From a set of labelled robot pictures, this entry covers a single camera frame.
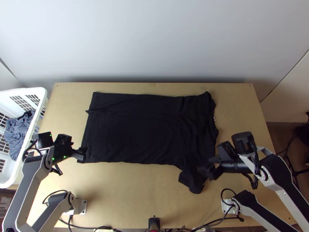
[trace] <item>black cable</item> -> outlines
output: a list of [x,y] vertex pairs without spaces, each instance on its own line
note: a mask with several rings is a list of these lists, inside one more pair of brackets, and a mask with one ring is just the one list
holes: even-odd
[[37,139],[34,140],[29,147],[27,147],[27,149],[23,152],[22,154],[22,161],[24,162],[25,159],[27,158],[27,155],[28,155],[28,151],[29,150],[36,150],[40,155],[42,155],[42,153],[35,147],[33,147],[35,145],[35,143],[37,142]]
[[221,194],[220,194],[220,196],[221,196],[221,201],[222,201],[224,204],[226,204],[226,205],[234,206],[234,204],[226,203],[226,202],[223,200],[223,193],[224,193],[225,191],[227,191],[227,190],[233,192],[233,193],[234,193],[234,196],[236,195],[236,193],[235,193],[233,190],[229,189],[229,188],[222,189]]
[[216,220],[214,220],[214,221],[212,221],[212,222],[206,223],[206,224],[204,224],[204,225],[202,225],[202,226],[200,226],[200,227],[197,227],[197,228],[193,229],[191,232],[196,232],[196,231],[198,231],[198,230],[200,230],[200,229],[202,229],[202,228],[205,228],[205,227],[207,228],[207,227],[213,227],[213,226],[219,225],[221,222],[223,222],[224,220],[228,220],[228,219],[238,219],[239,221],[243,222],[244,219],[241,218],[241,217],[239,217],[239,216],[237,216],[237,217],[230,217],[230,218],[227,218],[227,217],[226,217],[227,214],[229,213],[229,211],[230,211],[233,207],[234,207],[234,205],[231,206],[231,207],[226,211],[226,213],[225,213],[225,215],[223,216],[223,218],[219,218],[219,219],[216,219]]
[[[309,123],[309,114],[307,114],[307,116],[308,116],[308,120],[307,120],[306,124]],[[287,145],[286,149],[284,149],[284,150],[281,151],[281,152],[278,152],[277,155],[279,155],[279,154],[285,152],[285,154],[284,154],[284,159],[285,159],[285,157],[287,156],[287,152],[288,152],[288,149],[289,149],[290,145],[292,144],[292,142],[293,142],[294,139],[296,139],[296,138],[297,138],[297,135],[296,135],[296,132],[294,132],[294,134],[292,135],[292,137],[291,137],[290,140],[288,141],[288,145]]]
[[66,193],[67,193],[68,191],[67,191],[67,190],[64,190],[64,189],[55,191],[55,192],[49,194],[47,197],[45,197],[44,200],[42,201],[42,204],[46,204],[46,205],[47,205],[47,202],[45,202],[45,200],[46,200],[49,196],[51,196],[51,195],[53,195],[53,194],[55,194],[55,193],[58,193],[58,192],[66,192]]
[[[241,218],[241,217],[239,217],[239,216],[237,216],[237,217],[229,217],[229,218],[225,218],[224,220],[228,220],[228,219],[239,219],[241,222],[244,222],[244,219],[243,219],[243,218]],[[220,221],[220,220],[221,220],[221,218],[216,219],[216,220],[213,220],[213,221],[211,221],[211,222],[208,222],[208,223],[207,223],[207,224],[205,224],[205,225],[209,226],[211,223],[214,223],[214,222],[217,222],[217,221]]]
[[[66,224],[67,226],[69,226],[68,222],[65,222],[64,220],[62,220],[61,218],[59,219],[59,221],[61,221],[62,223]],[[100,227],[82,227],[82,226],[78,226],[78,225],[73,225],[70,224],[71,227],[77,228],[77,229],[83,229],[83,230],[113,230],[115,232],[122,232],[121,230],[117,230],[114,229],[110,226],[100,226]]]

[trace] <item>white laundry basket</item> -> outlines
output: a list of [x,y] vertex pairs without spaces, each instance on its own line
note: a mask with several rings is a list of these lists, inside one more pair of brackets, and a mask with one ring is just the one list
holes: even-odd
[[[22,153],[30,145],[32,135],[38,131],[48,104],[46,89],[22,88],[0,91],[0,188],[7,188],[12,184],[19,184],[23,175],[21,168]],[[18,118],[26,111],[35,110],[35,114],[25,136],[24,143],[16,161],[9,157],[9,147],[4,141],[6,120]]]

